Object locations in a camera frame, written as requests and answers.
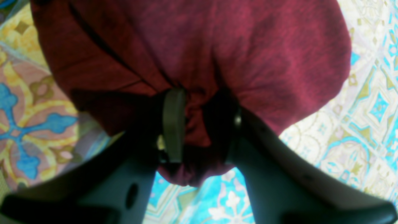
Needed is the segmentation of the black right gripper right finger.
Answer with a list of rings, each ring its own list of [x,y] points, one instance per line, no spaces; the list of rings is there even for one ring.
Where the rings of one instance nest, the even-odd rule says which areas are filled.
[[[234,113],[227,162],[243,174],[257,224],[393,224],[395,206],[330,177],[248,110]]]

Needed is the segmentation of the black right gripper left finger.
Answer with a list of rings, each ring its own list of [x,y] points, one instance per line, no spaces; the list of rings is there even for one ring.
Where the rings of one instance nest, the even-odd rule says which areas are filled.
[[[5,197],[2,224],[140,224],[160,163],[183,160],[185,91],[155,106],[81,166]]]

